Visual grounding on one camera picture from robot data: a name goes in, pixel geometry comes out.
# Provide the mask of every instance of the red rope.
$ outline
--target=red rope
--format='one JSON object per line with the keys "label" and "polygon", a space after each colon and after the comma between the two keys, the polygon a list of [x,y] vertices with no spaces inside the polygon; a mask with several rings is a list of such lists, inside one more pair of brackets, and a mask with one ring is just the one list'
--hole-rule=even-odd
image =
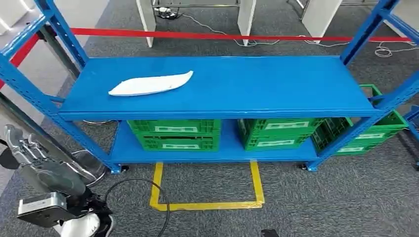
{"label": "red rope", "polygon": [[[34,34],[32,37],[30,37],[29,40],[26,41],[26,43],[15,53],[15,55],[10,60],[10,62],[15,67],[19,67],[19,65],[23,62],[26,56],[28,56],[29,52],[31,52],[32,48],[34,48],[38,40],[39,40],[39,37],[37,34]],[[3,86],[4,86],[4,82],[0,80],[0,89]]]}
{"label": "red rope", "polygon": [[[201,39],[201,40],[321,40],[321,41],[342,41],[349,42],[352,37],[299,37],[299,36],[242,36],[222,35],[213,33],[188,33],[188,32],[162,32],[162,31],[137,31],[120,29],[89,29],[71,28],[75,35],[81,36],[117,36],[117,37],[157,37],[177,39]],[[411,41],[402,37],[371,37],[370,41]]]}

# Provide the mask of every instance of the crate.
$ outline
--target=crate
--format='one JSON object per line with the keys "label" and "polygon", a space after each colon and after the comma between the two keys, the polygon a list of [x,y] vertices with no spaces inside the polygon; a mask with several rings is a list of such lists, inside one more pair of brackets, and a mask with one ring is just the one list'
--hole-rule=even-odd
{"label": "crate", "polygon": [[246,151],[298,148],[310,135],[274,136],[249,133],[243,119],[238,120],[240,140]]}
{"label": "crate", "polygon": [[324,118],[268,118],[244,119],[248,130],[254,135],[311,135]]}
{"label": "crate", "polygon": [[218,151],[219,135],[173,136],[172,134],[136,134],[146,151]]}
{"label": "crate", "polygon": [[[320,152],[324,149],[327,144],[332,142],[336,137],[333,136],[325,124],[320,125],[317,130],[312,135],[314,146],[317,152]],[[337,151],[335,156],[344,156],[344,155],[363,155],[369,150],[373,149],[379,144],[349,144],[339,151]]]}
{"label": "crate", "polygon": [[[374,85],[360,86],[370,87],[372,89],[373,96],[382,95],[382,93]],[[354,125],[352,120],[348,117],[328,118],[325,120],[324,124],[327,126],[333,137],[339,136],[347,128]],[[406,120],[396,110],[393,110],[389,115],[356,137],[350,144],[380,144],[407,126],[408,124]]]}
{"label": "crate", "polygon": [[141,133],[171,133],[180,135],[194,133],[196,135],[219,134],[220,119],[184,119],[184,120],[128,120],[134,134]]}

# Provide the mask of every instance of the shelf foot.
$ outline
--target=shelf foot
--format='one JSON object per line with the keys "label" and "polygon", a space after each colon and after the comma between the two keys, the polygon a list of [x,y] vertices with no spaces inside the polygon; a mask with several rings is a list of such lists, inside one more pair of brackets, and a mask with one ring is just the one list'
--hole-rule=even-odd
{"label": "shelf foot", "polygon": [[310,172],[316,172],[317,171],[317,166],[307,166],[307,164],[301,164],[299,166],[300,169],[302,170],[307,170]]}
{"label": "shelf foot", "polygon": [[126,165],[121,166],[121,164],[115,164],[113,165],[111,169],[111,174],[120,174],[121,172],[124,172],[123,167]]}

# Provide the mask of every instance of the shelf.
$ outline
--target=shelf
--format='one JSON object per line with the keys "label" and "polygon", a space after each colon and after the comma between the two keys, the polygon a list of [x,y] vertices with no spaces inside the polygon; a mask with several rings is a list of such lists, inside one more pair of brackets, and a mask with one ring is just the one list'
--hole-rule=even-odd
{"label": "shelf", "polygon": [[234,119],[223,121],[218,152],[147,152],[130,130],[128,124],[120,123],[111,150],[112,163],[162,162],[244,162],[257,161],[309,161],[317,155],[311,139],[298,149],[246,152],[237,134]]}
{"label": "shelf", "polygon": [[[193,70],[182,87],[114,97],[123,80]],[[59,110],[66,120],[371,116],[337,56],[90,58]]]}

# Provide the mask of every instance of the yellow floor tape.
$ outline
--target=yellow floor tape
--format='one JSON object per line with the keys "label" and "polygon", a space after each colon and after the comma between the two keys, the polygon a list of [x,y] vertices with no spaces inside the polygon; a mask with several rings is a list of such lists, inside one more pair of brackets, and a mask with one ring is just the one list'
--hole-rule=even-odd
{"label": "yellow floor tape", "polygon": [[[202,202],[202,203],[171,203],[170,210],[223,210],[223,209],[249,209],[249,208],[261,208],[265,203],[265,197],[263,195],[262,182],[260,180],[259,167],[256,161],[250,162],[251,176],[253,179],[254,194],[256,201],[238,201],[238,202]],[[156,163],[154,170],[153,181],[161,186],[163,176],[163,163]],[[166,204],[159,203],[160,190],[153,186],[151,188],[150,206],[159,210],[166,211]]]}

